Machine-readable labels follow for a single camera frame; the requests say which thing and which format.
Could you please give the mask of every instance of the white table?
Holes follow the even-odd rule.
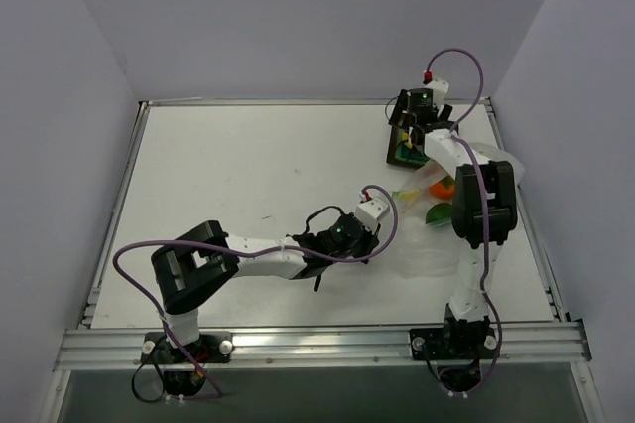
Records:
[[[454,118],[465,108],[456,106]],[[112,249],[173,239],[208,219],[233,234],[276,238],[301,232],[306,216],[325,205],[352,211],[364,185],[395,190],[412,173],[385,163],[389,133],[377,104],[151,107]],[[496,144],[484,106],[461,124],[461,135]],[[333,220],[324,215],[312,226]],[[160,298],[152,251],[133,251],[122,264]],[[313,279],[233,279],[200,308],[199,321],[202,327],[442,322],[455,276],[433,277],[421,260],[400,256],[391,246],[367,266],[332,266],[317,293]],[[109,261],[92,327],[159,327],[152,305]],[[491,295],[504,322],[553,319],[520,219],[500,253]]]

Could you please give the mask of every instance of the green ball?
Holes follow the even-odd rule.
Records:
[[[452,222],[452,204],[438,203],[426,213],[426,224],[433,227],[445,226]]]

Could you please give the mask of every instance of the metal frame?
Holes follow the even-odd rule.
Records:
[[[106,260],[113,244],[119,218],[125,203],[134,166],[141,147],[150,109],[162,106],[265,106],[265,105],[385,105],[388,99],[201,99],[161,100],[141,104],[133,129],[125,173],[106,238],[95,272],[84,319],[78,330],[67,331],[56,361],[50,391],[42,408],[40,422],[57,421],[72,371],[133,369],[139,365],[141,344],[147,332],[158,329],[87,329],[99,297]],[[467,100],[449,100],[465,104]],[[480,100],[488,110],[498,146],[503,148],[495,114],[488,98]],[[527,213],[522,194],[519,209],[529,236],[546,292],[553,298],[556,317],[548,323],[504,324],[504,340],[500,363],[567,362],[575,379],[580,399],[589,422],[604,421],[599,397],[587,361],[590,351],[582,323],[565,322],[566,312],[556,286],[554,273],[534,225]],[[354,367],[421,365],[410,358],[409,330],[438,327],[369,326],[330,328],[239,328],[223,329],[232,333],[234,351],[231,363],[224,368],[272,367]],[[186,369],[186,365],[171,365]]]

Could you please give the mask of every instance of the green object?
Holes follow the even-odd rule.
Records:
[[[426,224],[432,227],[445,226],[452,221],[452,205],[438,203],[426,213]]]

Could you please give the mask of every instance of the gray wall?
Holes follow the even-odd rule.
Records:
[[[0,0],[0,420],[38,414],[137,107],[81,0]]]
[[[635,419],[634,0],[546,0],[495,94],[609,421]]]
[[[137,98],[392,96],[469,48],[499,83],[543,0],[84,0]],[[472,96],[466,59],[439,62]]]

